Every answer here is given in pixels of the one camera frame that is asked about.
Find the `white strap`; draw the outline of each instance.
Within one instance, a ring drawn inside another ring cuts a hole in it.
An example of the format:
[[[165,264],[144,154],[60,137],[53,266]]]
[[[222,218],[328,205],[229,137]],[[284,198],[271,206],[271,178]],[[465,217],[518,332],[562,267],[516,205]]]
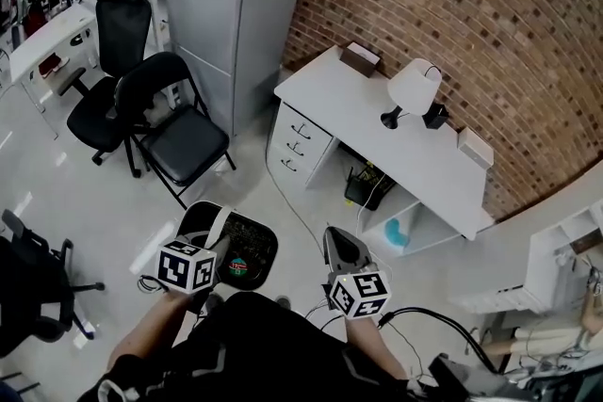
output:
[[[233,208],[226,204],[222,207],[216,219],[214,219],[214,224],[211,225],[211,229],[209,230],[209,235],[207,236],[207,240],[205,240],[205,249],[212,249],[212,247],[218,243],[220,240],[220,234],[222,233],[222,229],[224,228],[224,223],[226,219],[233,212]]]

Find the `black tray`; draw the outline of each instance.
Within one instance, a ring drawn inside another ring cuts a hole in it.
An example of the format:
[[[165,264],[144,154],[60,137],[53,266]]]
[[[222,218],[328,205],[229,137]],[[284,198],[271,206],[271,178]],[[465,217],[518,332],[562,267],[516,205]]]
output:
[[[211,201],[195,202],[187,209],[178,234],[209,231],[220,209],[221,206]],[[274,232],[268,226],[233,212],[224,223],[222,233],[230,236],[231,244],[218,267],[220,281],[238,290],[256,290],[262,286],[279,247]],[[205,240],[206,236],[196,237],[191,242],[204,248]],[[235,270],[234,266],[231,269],[231,264],[236,260],[242,260],[247,269]]]

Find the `green and red round label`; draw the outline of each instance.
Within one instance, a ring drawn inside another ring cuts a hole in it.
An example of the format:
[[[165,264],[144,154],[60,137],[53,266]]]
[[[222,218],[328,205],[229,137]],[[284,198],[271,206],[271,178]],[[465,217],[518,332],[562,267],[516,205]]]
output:
[[[235,258],[230,262],[228,268],[234,277],[243,277],[247,273],[247,264],[241,258]]]

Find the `cyan object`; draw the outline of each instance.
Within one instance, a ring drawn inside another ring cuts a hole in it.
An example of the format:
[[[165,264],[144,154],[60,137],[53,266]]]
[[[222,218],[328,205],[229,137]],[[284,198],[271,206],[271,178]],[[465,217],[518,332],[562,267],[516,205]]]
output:
[[[385,223],[385,238],[395,247],[404,248],[408,245],[408,235],[399,230],[399,221],[395,218]]]

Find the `table lamp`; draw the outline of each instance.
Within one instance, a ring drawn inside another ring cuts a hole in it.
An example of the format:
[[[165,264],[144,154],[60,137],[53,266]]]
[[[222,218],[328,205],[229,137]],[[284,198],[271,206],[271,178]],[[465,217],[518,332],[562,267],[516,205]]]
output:
[[[381,115],[381,122],[389,129],[398,127],[400,113],[423,116],[432,105],[442,82],[442,73],[425,59],[414,59],[387,83],[389,97],[397,107]]]

